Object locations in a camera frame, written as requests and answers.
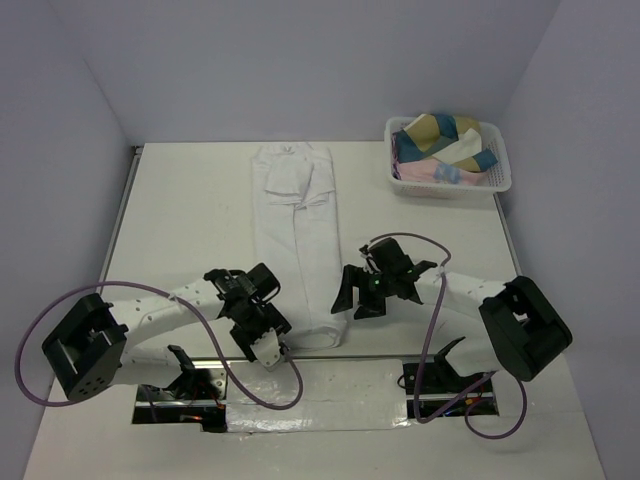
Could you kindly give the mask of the white long sleeve shirt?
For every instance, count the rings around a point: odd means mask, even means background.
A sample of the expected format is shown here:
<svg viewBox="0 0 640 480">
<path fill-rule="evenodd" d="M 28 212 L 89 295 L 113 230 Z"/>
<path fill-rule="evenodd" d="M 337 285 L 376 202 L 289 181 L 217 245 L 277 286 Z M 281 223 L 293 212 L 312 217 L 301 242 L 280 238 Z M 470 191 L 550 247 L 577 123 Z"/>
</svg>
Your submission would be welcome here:
<svg viewBox="0 0 640 480">
<path fill-rule="evenodd" d="M 331 312 L 342 262 L 330 151 L 264 145 L 251 169 L 256 257 L 281 284 L 274 303 L 291 325 L 285 342 L 294 350 L 335 348 L 347 320 Z"/>
</svg>

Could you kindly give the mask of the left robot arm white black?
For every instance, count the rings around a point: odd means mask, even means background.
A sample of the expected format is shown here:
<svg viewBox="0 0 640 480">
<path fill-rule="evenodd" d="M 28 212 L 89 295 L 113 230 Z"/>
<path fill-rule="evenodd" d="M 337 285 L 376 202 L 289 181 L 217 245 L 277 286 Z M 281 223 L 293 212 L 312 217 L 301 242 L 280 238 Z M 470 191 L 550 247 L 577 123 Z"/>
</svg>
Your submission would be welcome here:
<svg viewBox="0 0 640 480">
<path fill-rule="evenodd" d="M 173 398 L 188 396 L 196 369 L 178 345 L 143 343 L 184 326 L 226 318 L 230 336 L 250 362 L 273 369 L 291 325 L 271 299 L 281 285 L 263 263 L 249 271 L 213 269 L 166 293 L 108 302 L 98 293 L 79 298 L 42 343 L 66 398 L 86 401 L 111 385 L 149 384 Z"/>
</svg>

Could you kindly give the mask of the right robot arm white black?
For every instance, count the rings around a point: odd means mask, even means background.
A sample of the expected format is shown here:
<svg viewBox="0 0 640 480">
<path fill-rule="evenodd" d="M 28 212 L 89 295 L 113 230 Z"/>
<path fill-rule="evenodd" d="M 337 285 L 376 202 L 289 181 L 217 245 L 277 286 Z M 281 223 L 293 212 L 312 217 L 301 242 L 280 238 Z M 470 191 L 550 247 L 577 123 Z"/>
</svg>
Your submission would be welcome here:
<svg viewBox="0 0 640 480">
<path fill-rule="evenodd" d="M 372 240 L 360 252 L 365 264 L 344 266 L 332 313 L 351 310 L 356 320 L 379 318 L 387 313 L 387 299 L 398 298 L 432 306 L 429 337 L 442 309 L 484 326 L 485 337 L 472 340 L 461 332 L 434 355 L 435 380 L 444 390 L 456 391 L 475 375 L 497 371 L 529 382 L 573 341 L 529 277 L 500 283 L 447 272 L 444 262 L 412 260 L 393 235 Z"/>
</svg>

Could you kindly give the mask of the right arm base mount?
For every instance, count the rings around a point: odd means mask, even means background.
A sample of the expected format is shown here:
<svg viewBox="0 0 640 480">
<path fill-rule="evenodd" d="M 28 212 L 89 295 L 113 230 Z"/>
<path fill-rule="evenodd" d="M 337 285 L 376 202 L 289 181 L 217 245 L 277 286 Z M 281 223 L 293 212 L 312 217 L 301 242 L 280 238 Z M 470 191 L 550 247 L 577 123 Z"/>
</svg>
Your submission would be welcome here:
<svg viewBox="0 0 640 480">
<path fill-rule="evenodd" d="M 425 363 L 422 383 L 420 384 L 420 404 L 419 414 L 427 417 L 433 414 L 438 408 L 452 399 L 463 389 L 469 387 L 474 382 L 482 378 L 481 373 L 461 377 L 446 362 L 446 355 L 463 340 L 463 337 L 451 341 L 443 347 L 432 359 Z M 416 377 L 419 364 L 404 363 L 403 373 L 396 380 L 397 385 L 405 391 L 407 396 L 406 407 L 409 419 L 414 419 L 413 395 L 416 386 Z M 477 404 L 471 415 L 497 415 L 498 409 L 493 395 L 493 386 L 487 381 L 481 386 L 466 394 L 461 400 L 449 407 L 441 414 L 441 417 L 463 416 L 466 409 Z"/>
</svg>

